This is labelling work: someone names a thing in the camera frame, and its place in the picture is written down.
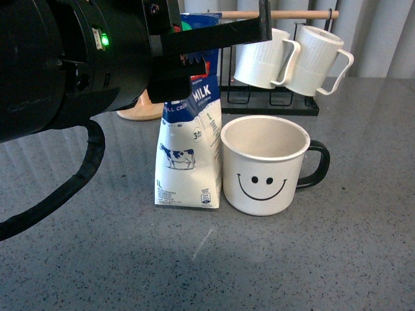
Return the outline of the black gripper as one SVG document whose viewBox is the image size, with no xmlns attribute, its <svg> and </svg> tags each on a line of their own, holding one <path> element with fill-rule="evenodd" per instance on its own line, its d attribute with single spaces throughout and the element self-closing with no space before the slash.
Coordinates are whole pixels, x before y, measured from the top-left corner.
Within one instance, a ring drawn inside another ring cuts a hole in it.
<svg viewBox="0 0 415 311">
<path fill-rule="evenodd" d="M 253 19 L 187 31 L 182 29 L 177 1 L 143 1 L 143 8 L 152 51 L 147 92 L 153 104 L 187 98 L 191 77 L 207 73 L 205 59 L 189 58 L 187 53 L 272 39 L 268 1 L 259 2 Z"/>
</svg>

